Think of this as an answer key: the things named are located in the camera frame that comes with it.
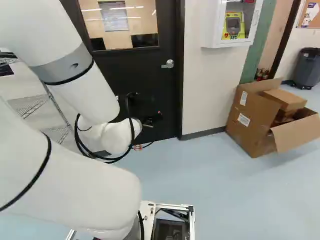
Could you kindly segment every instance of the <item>door handle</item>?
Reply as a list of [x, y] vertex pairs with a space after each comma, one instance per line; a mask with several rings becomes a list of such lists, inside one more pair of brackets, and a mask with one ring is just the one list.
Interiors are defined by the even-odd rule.
[[162, 69], [172, 69], [175, 66], [175, 61], [168, 59], [165, 65], [161, 65]]

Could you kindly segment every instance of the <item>door window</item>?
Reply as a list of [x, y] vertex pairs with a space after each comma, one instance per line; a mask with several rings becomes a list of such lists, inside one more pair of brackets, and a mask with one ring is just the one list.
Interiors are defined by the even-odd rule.
[[256, 0], [227, 0], [222, 40], [248, 39], [255, 13]]
[[155, 0], [78, 0], [94, 51], [159, 45]]

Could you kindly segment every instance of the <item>aed cabinet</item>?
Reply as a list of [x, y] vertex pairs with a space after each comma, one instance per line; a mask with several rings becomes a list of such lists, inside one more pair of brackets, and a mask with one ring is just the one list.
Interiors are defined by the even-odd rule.
[[201, 46], [227, 48], [254, 43], [264, 0], [201, 0]]

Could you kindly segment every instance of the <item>fire extinguisher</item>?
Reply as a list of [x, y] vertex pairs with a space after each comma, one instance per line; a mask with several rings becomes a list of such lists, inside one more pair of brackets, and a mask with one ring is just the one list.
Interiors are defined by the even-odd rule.
[[256, 74], [256, 81], [260, 82], [263, 79], [263, 76], [264, 76], [264, 70], [263, 69], [258, 70]]
[[267, 80], [269, 78], [269, 70], [264, 71], [263, 76], [262, 76], [262, 80]]

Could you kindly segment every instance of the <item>open cardboard box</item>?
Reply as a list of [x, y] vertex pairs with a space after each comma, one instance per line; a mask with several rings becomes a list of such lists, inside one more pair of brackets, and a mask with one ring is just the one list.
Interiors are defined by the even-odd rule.
[[299, 109], [295, 121], [272, 127], [281, 104], [260, 95], [279, 88], [281, 78], [241, 84], [237, 87], [226, 132], [252, 157], [283, 153], [320, 138], [319, 114]]

